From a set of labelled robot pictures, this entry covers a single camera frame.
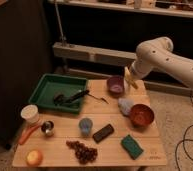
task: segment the orange handle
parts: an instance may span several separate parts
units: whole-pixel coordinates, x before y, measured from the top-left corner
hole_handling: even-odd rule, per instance
[[[21,135],[18,143],[19,143],[20,145],[23,145],[23,144],[27,141],[27,139],[30,137],[30,135],[31,135],[35,130],[37,130],[39,127],[41,127],[40,124],[28,128],[28,129]]]

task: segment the purple bowl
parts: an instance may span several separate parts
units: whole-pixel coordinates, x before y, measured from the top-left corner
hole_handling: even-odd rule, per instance
[[[123,94],[124,88],[124,77],[121,75],[114,75],[107,79],[108,90],[113,94]]]

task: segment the red bowl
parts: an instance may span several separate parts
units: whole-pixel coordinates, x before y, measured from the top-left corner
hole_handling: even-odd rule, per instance
[[[129,118],[134,126],[148,126],[154,121],[153,110],[144,104],[132,106]]]
[[[124,77],[121,75],[114,75],[107,79],[108,90],[112,94],[123,94],[124,88]]]

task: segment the sponge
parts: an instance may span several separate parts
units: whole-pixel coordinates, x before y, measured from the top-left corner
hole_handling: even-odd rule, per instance
[[[144,151],[130,135],[124,137],[121,144],[134,160],[137,159]]]

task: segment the grapes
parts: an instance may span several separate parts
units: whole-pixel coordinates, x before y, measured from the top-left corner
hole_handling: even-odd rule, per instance
[[[86,147],[79,141],[66,141],[66,145],[75,150],[75,156],[81,164],[93,162],[97,158],[98,152],[96,148]]]

